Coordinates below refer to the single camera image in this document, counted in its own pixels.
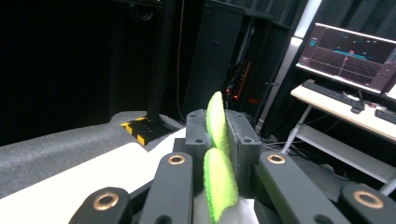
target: green fuzzy object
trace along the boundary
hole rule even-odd
[[[225,120],[222,96],[219,91],[217,91],[209,101],[206,111],[206,127],[213,146],[229,156],[230,146],[228,144],[227,123]]]
[[[218,223],[223,211],[238,201],[238,189],[230,158],[211,148],[204,160],[205,190],[211,223]]]

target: displayed graph on screen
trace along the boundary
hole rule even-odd
[[[395,74],[395,52],[395,41],[317,23],[297,66],[380,93]]]

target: black keyboard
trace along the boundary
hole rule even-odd
[[[359,111],[364,110],[364,103],[361,101],[357,101],[354,99],[351,99],[347,97],[345,94],[337,92],[337,91],[332,91],[330,89],[327,89],[325,87],[319,86],[318,84],[315,84],[313,80],[307,80],[303,83],[303,87],[311,90],[318,92],[320,94],[323,94],[327,97],[330,97],[336,101],[339,101],[341,103],[344,103],[346,105],[352,106],[353,109],[357,109]]]
[[[375,116],[379,119],[384,119],[390,123],[396,124],[396,115],[392,112],[383,111],[383,110],[376,110]]]

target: gold ring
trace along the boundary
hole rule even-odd
[[[107,197],[110,199],[110,201],[101,202],[102,199]],[[120,198],[119,195],[113,192],[103,193],[95,198],[95,201],[93,201],[93,208],[98,211],[105,211],[116,205],[117,202],[119,201],[119,198]]]
[[[373,199],[374,201],[367,202],[361,196],[367,196],[367,197]],[[380,209],[380,208],[384,207],[384,203],[382,202],[381,199],[379,199],[374,194],[364,191],[364,190],[358,190],[358,191],[353,192],[353,197],[355,198],[356,201],[358,201],[358,203],[361,203],[361,204],[363,204],[367,207],[370,207],[370,208]]]
[[[179,165],[181,163],[183,163],[186,160],[186,158],[184,158],[183,156],[171,156],[168,159],[168,162],[171,163],[172,165]]]
[[[285,158],[278,156],[278,155],[269,155],[267,157],[267,160],[270,161],[271,163],[275,163],[275,164],[282,164],[285,163]]]

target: white table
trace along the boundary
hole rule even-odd
[[[350,111],[351,106],[336,101],[330,97],[311,91],[303,86],[299,86],[291,92],[299,100],[308,104],[307,109],[291,131],[286,145],[282,152],[287,153],[294,138],[300,138],[313,147],[316,147],[336,159],[366,173],[367,175],[384,183],[380,190],[383,194],[389,195],[396,189],[396,168],[382,161],[379,161],[367,154],[350,147],[325,133],[304,124],[312,107],[318,108],[325,113],[333,115],[339,119],[352,123],[371,133],[378,134],[389,141],[396,143],[396,125],[379,119],[375,116],[375,109],[368,106],[359,114]]]

